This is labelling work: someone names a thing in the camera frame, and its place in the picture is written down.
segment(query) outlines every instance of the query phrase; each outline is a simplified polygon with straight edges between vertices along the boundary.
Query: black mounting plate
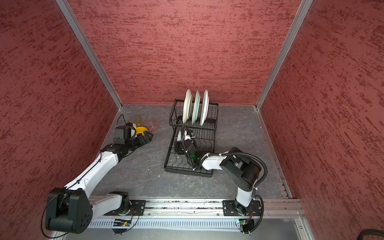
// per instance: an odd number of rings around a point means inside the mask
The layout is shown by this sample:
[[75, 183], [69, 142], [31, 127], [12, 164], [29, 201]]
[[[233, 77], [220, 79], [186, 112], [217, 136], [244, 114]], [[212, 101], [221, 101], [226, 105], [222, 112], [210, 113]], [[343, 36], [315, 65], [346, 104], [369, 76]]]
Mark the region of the black mounting plate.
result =
[[[261, 207], [260, 201], [258, 200], [252, 200], [251, 204], [247, 207], [252, 209], [254, 216], [260, 216], [261, 215]], [[224, 200], [223, 201], [223, 212], [224, 216], [239, 216], [236, 210], [235, 201], [234, 200]]]
[[[134, 209], [134, 212], [133, 212], [134, 216], [143, 216], [144, 210], [145, 210], [145, 202], [146, 202], [145, 200], [131, 200], [131, 204]], [[104, 216], [120, 216], [120, 215], [118, 215], [115, 211], [110, 211], [104, 214]]]

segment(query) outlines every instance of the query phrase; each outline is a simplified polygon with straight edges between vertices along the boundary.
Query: black wire dish rack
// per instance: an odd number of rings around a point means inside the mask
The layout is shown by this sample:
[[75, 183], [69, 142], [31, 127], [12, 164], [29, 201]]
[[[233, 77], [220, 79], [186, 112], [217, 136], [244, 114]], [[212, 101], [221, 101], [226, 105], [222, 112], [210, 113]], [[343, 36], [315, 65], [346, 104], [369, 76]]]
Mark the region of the black wire dish rack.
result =
[[193, 132], [193, 140], [196, 143], [197, 150], [203, 152], [214, 153], [215, 152], [215, 134], [217, 127], [217, 118], [218, 118], [218, 104], [209, 103], [207, 118], [204, 121], [204, 124], [200, 126], [200, 117], [202, 114], [203, 102], [200, 102], [199, 112], [197, 114], [197, 120], [192, 124], [192, 114], [188, 121], [183, 123], [183, 108], [184, 100], [176, 99], [172, 110], [169, 116], [169, 125], [173, 127], [173, 135], [169, 145], [167, 158], [164, 163], [164, 169], [166, 172], [173, 172], [179, 174], [195, 175], [201, 177], [212, 177], [213, 170], [193, 170], [192, 166], [188, 163], [187, 156], [177, 154], [175, 151], [175, 141], [177, 140], [177, 135], [181, 130], [181, 127], [184, 125], [188, 128], [189, 131]]

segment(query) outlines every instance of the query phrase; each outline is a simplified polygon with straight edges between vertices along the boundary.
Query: red wall panel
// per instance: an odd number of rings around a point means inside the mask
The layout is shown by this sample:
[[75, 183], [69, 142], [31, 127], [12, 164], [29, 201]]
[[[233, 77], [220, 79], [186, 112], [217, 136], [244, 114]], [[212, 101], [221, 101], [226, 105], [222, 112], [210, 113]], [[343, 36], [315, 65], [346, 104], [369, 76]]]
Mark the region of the red wall panel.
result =
[[315, 0], [262, 106], [317, 240], [384, 229], [383, 9]]
[[123, 103], [255, 104], [301, 0], [69, 0]]
[[98, 153], [117, 107], [54, 0], [0, 2], [0, 239], [43, 239], [53, 187]]

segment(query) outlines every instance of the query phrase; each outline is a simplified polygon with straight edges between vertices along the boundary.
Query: cable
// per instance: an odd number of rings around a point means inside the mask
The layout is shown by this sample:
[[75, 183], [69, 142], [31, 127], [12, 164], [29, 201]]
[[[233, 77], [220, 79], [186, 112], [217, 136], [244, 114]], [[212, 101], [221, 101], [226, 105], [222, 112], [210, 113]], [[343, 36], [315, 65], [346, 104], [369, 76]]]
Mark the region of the cable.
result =
[[126, 154], [124, 157], [122, 157], [121, 159], [125, 158], [125, 157], [128, 157], [129, 155], [131, 155], [135, 150], [133, 150], [130, 154]]
[[122, 119], [124, 120], [125, 125], [127, 125], [127, 122], [125, 121], [124, 115], [121, 114], [121, 115], [119, 116], [118, 120], [116, 121], [116, 127], [118, 126], [118, 122], [119, 122], [121, 116], [122, 116]]
[[129, 229], [126, 229], [126, 230], [124, 230], [124, 231], [118, 231], [118, 232], [116, 232], [116, 230], [113, 228], [112, 229], [112, 231], [116, 234], [122, 234], [122, 233], [124, 233], [124, 232], [128, 232], [129, 230], [131, 230], [134, 226], [136, 226], [136, 223], [139, 221], [139, 218], [140, 218], [140, 216], [138, 216], [137, 217], [137, 220], [136, 220], [136, 222], [135, 222], [135, 224], [134, 225], [132, 225]]
[[189, 133], [188, 128], [185, 125], [183, 125], [181, 127], [181, 131], [182, 131], [182, 133], [181, 133], [181, 142], [183, 143], [183, 146], [184, 146], [184, 149], [185, 149], [185, 155], [187, 156], [188, 163], [192, 166], [192, 168], [195, 168], [195, 165], [193, 164], [193, 160], [190, 158], [189, 152], [188, 152], [188, 150], [187, 150], [187, 148], [185, 147], [185, 144], [184, 144], [183, 128], [185, 128], [187, 130], [187, 133]]
[[363, 231], [360, 232], [357, 240], [363, 240], [364, 236], [367, 236], [367, 235], [384, 237], [384, 231], [380, 231], [376, 229], [364, 229]]
[[251, 218], [253, 217], [253, 210], [252, 210], [252, 208], [251, 208], [251, 213], [252, 214], [249, 216], [249, 218], [245, 222], [243, 222], [243, 225], [247, 224], [249, 222], [249, 220], [251, 220]]
[[68, 189], [70, 189], [71, 187], [73, 187], [73, 186], [75, 186], [76, 184], [79, 184], [80, 183], [80, 180], [85, 176], [85, 175], [87, 175], [87, 173], [94, 167], [94, 166], [96, 166], [99, 162], [101, 162], [101, 149], [99, 149], [99, 151], [100, 151], [100, 159], [81, 177], [81, 178], [79, 178], [72, 186], [70, 186], [70, 187], [67, 187], [66, 189], [64, 189], [64, 190], [62, 190], [61, 192], [59, 192], [58, 194], [56, 194], [56, 196], [54, 196], [53, 198], [51, 198], [51, 200], [49, 200], [48, 201], [48, 203], [47, 203], [47, 205], [45, 206], [45, 208], [44, 208], [44, 211], [43, 211], [43, 213], [42, 213], [42, 215], [41, 215], [41, 220], [40, 220], [40, 231], [41, 231], [41, 233], [46, 237], [46, 238], [50, 238], [50, 239], [52, 239], [52, 238], [59, 238], [59, 237], [62, 237], [62, 236], [64, 236], [64, 235], [67, 235], [68, 233], [64, 233], [63, 235], [60, 235], [60, 236], [57, 236], [57, 237], [50, 237], [50, 236], [47, 236], [45, 233], [44, 233], [44, 230], [43, 230], [43, 219], [44, 219], [44, 213], [45, 213], [45, 211], [47, 210], [47, 208], [48, 208], [48, 206], [49, 206], [49, 204], [51, 203], [51, 201], [53, 200], [53, 199], [55, 199], [57, 196], [59, 196], [60, 194], [62, 194], [63, 192], [65, 192], [66, 190], [68, 190]]
[[259, 218], [259, 221], [257, 222], [257, 224], [255, 225], [255, 227], [250, 230], [249, 232], [253, 232], [259, 225], [260, 225], [260, 222], [262, 221], [263, 219], [263, 214], [264, 214], [264, 202], [263, 202], [263, 198], [260, 196], [260, 195], [255, 195], [255, 197], [258, 197], [260, 199], [260, 204], [261, 204], [261, 210], [260, 210], [260, 218]]
[[[133, 212], [134, 212], [134, 208], [133, 208], [133, 206], [132, 206], [132, 208], [131, 208], [131, 219], [129, 220], [131, 223], [132, 223], [132, 219], [133, 219]], [[123, 225], [124, 225], [124, 223], [127, 222], [125, 219], [120, 219], [120, 218], [116, 218], [116, 219], [114, 220], [114, 223], [115, 223], [115, 221], [116, 221], [116, 222], [120, 222], [120, 224], [123, 224]]]

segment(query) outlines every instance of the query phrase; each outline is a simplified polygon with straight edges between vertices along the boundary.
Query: plate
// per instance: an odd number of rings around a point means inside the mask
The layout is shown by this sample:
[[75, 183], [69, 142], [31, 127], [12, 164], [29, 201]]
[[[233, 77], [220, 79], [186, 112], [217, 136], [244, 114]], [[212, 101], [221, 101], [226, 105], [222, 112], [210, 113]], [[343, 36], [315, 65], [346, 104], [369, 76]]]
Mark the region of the plate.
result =
[[203, 107], [201, 109], [200, 126], [203, 126], [204, 121], [207, 118], [208, 104], [209, 104], [208, 90], [205, 90], [204, 98], [203, 98]]
[[200, 105], [200, 93], [199, 93], [199, 91], [197, 91], [196, 97], [195, 97], [195, 104], [193, 106], [192, 124], [194, 124], [197, 120], [197, 113], [199, 112], [199, 105]]
[[189, 119], [192, 109], [192, 93], [191, 90], [187, 90], [185, 95], [184, 107], [183, 107], [183, 123], [186, 123]]

